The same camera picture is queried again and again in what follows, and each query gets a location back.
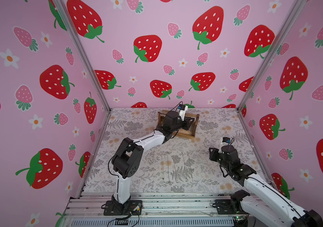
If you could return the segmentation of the wooden jewelry display stand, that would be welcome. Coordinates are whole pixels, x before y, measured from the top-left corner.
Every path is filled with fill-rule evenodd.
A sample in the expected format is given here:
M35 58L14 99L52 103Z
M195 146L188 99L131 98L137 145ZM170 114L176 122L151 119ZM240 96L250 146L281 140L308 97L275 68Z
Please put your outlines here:
M180 122L182 122L182 120L180 119L178 112L166 110L158 112L158 124L155 130L161 132L161 134L165 136L164 142L173 139L175 136L193 140L196 136L196 128L200 114L187 113L185 115L185 118L186 117L195 118L195 122L191 125L188 131L179 129Z

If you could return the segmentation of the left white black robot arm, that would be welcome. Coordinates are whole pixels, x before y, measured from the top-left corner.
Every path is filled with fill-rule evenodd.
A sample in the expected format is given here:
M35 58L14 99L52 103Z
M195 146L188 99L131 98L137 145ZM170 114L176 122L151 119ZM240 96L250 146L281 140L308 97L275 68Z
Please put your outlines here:
M118 206L125 206L131 198L131 177L137 172L143 153L166 143L174 138L179 130L189 130L195 121L193 117L187 117L188 107L180 104L176 111L166 113L164 122L154 131L138 139L124 138L115 155L109 163L113 165L114 176L118 178L117 188L112 196L112 201Z

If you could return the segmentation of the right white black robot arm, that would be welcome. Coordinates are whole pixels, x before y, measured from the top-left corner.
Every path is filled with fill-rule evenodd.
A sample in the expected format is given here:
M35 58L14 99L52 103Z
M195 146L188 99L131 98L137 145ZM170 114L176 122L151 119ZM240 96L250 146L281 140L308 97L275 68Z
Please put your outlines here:
M229 201L216 201L221 214L250 214L268 227L322 227L323 219L314 210L296 205L263 180L250 166L241 163L232 145L209 148L209 158L220 165L224 177L244 187Z

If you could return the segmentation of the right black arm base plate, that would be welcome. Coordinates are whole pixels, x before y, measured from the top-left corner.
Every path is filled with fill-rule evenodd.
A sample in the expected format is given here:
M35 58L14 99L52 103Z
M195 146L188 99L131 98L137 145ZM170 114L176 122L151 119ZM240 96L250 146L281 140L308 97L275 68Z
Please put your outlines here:
M219 215L245 215L248 214L242 209L240 201L236 200L215 200L212 204L213 208L217 209Z

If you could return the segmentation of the aluminium rail frame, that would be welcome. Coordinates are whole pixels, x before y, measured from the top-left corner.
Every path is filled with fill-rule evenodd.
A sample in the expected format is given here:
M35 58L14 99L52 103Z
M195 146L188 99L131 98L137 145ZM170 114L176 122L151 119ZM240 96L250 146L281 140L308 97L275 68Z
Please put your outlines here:
M229 194L133 193L141 200L140 214L106 216L111 193L82 193L71 199L60 221L61 227L258 227L253 214L219 214L217 200Z

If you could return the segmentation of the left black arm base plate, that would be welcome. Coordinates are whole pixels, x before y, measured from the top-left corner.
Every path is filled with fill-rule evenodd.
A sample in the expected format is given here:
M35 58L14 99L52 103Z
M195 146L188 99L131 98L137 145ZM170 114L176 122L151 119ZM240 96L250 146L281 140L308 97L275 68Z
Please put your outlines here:
M104 210L104 216L141 215L143 202L129 200L125 204L119 204L117 201L107 201L101 208Z

